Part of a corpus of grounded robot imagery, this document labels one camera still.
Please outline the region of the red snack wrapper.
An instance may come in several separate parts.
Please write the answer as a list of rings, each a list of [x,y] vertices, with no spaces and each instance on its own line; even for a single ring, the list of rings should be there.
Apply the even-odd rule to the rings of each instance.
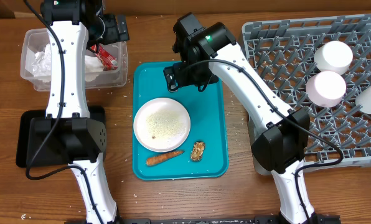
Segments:
[[[100,60],[105,70],[116,70],[119,67],[117,59],[106,51],[101,44],[92,45],[90,50]]]

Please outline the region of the light green bowl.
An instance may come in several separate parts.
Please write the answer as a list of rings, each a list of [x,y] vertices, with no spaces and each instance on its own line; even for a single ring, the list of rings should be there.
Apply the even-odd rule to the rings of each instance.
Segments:
[[[337,40],[324,44],[314,54],[314,62],[320,71],[332,71],[339,75],[348,71],[352,60],[353,52],[351,48]]]

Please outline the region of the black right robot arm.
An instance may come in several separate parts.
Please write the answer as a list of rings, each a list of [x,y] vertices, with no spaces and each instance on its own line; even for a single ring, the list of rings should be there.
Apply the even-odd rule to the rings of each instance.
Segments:
[[[270,89],[221,22],[206,28],[190,12],[177,20],[173,31],[172,50],[181,61],[164,69],[167,89],[175,92],[194,85],[203,92],[209,84],[223,81],[254,125],[251,151],[255,162],[275,180],[281,222],[312,223],[314,208],[301,169],[308,143],[308,113],[293,110]]]

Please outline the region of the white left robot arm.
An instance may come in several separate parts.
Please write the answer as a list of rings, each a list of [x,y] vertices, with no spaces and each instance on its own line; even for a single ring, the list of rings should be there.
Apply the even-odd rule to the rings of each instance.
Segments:
[[[41,180],[70,169],[85,203],[85,223],[122,223],[103,165],[106,126],[91,118],[85,93],[85,52],[120,41],[116,19],[104,14],[102,1],[44,1],[35,16],[47,28],[52,68],[45,116],[31,120],[28,148],[35,153],[26,177]],[[66,165],[33,176],[31,167],[44,149],[56,150]]]

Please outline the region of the pink small bowl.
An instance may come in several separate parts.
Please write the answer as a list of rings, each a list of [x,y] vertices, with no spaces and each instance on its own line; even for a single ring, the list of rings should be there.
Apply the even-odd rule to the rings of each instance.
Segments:
[[[346,91],[345,80],[336,72],[320,72],[306,83],[306,93],[317,106],[331,108],[338,105]]]

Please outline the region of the white paper napkin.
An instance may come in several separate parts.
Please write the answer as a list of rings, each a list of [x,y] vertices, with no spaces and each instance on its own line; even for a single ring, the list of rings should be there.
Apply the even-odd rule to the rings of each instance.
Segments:
[[[47,44],[42,52],[35,54],[35,62],[32,63],[32,74],[38,76],[51,75],[51,46]],[[97,57],[85,56],[85,81],[91,82],[96,79],[98,73],[104,71],[104,65]]]

